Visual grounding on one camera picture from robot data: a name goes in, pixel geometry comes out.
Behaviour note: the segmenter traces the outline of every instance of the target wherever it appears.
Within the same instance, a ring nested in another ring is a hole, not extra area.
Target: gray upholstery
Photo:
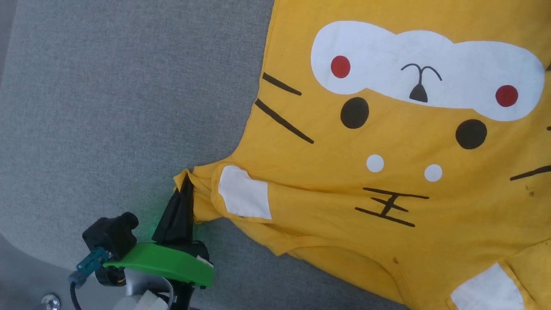
[[[258,88],[271,2],[19,0],[0,89],[0,233],[71,269],[82,230],[134,212],[152,235],[172,176],[236,147]],[[209,309],[401,309],[227,220],[197,228],[212,252]]]

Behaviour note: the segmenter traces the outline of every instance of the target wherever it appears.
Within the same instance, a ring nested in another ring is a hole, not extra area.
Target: white patch
[[[451,299],[459,310],[524,310],[521,292],[499,264],[463,283]]]
[[[368,157],[368,161],[366,162],[366,165],[368,166],[369,171],[379,172],[385,166],[385,161],[382,159],[381,156],[377,154],[373,154],[370,157]]]
[[[336,77],[331,63],[344,56],[350,63],[345,77]],[[430,66],[438,75],[426,68]],[[528,115],[543,92],[545,68],[528,50],[503,42],[468,41],[454,44],[448,38],[425,30],[394,34],[381,27],[354,21],[324,26],[316,35],[311,54],[317,81],[330,92],[355,94],[371,89],[414,104],[455,109],[473,109],[497,121],[512,121]],[[410,93],[422,77],[427,101]],[[515,87],[516,103],[501,106],[497,90]]]
[[[425,179],[429,182],[436,182],[442,178],[442,167],[437,164],[429,165],[425,169]]]
[[[251,179],[247,171],[239,167],[224,167],[218,193],[226,203],[226,210],[232,214],[272,219],[268,204],[268,183]]]

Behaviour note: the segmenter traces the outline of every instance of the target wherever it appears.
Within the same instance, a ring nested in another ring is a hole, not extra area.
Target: yellow fabric
[[[551,173],[511,180],[551,164],[551,72],[545,73],[535,107],[513,120],[497,120],[476,108],[398,100],[369,87],[338,94],[323,86],[312,69],[316,34],[336,21],[368,23],[394,34],[426,30],[454,43],[505,42],[534,55],[536,67],[551,63],[548,0],[278,0],[258,99],[306,137],[255,104],[229,158],[175,178],[179,186],[190,175],[196,221],[230,218],[276,255],[307,260],[412,309],[453,309],[452,292],[496,262],[521,290],[526,309],[551,309]],[[441,70],[432,63],[419,65]],[[541,70],[530,65],[527,71]],[[301,94],[275,86],[264,73]],[[439,73],[442,83],[454,78],[445,70]],[[434,73],[420,74],[438,85]],[[439,91],[427,90],[429,103]],[[493,92],[488,100],[496,100]],[[524,94],[518,95],[522,101]],[[369,105],[365,124],[356,129],[342,120],[343,104],[353,97]],[[487,128],[482,145],[465,149],[456,141],[458,126],[466,120],[479,120]],[[379,172],[366,167],[372,154],[384,159]],[[441,167],[437,181],[424,176],[431,164]],[[218,193],[227,165],[268,183],[271,219],[227,211]],[[387,214],[414,227],[358,210],[382,213],[392,197],[386,191],[414,195],[396,196]]]

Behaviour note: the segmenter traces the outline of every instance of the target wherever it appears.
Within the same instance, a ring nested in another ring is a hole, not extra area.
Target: cartoon face print
[[[354,215],[405,227],[441,221],[424,216],[435,210],[549,199],[551,56],[541,46],[495,33],[498,18],[460,32],[468,22],[348,15],[369,22],[271,33],[233,154],[252,178],[362,195]]]

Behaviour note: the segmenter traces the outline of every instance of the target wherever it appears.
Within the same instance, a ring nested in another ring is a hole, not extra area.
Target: black triangle nose
[[[416,100],[420,102],[428,102],[429,98],[426,96],[425,87],[419,83],[415,85],[415,87],[412,89],[412,92],[409,94],[409,98],[411,100]]]

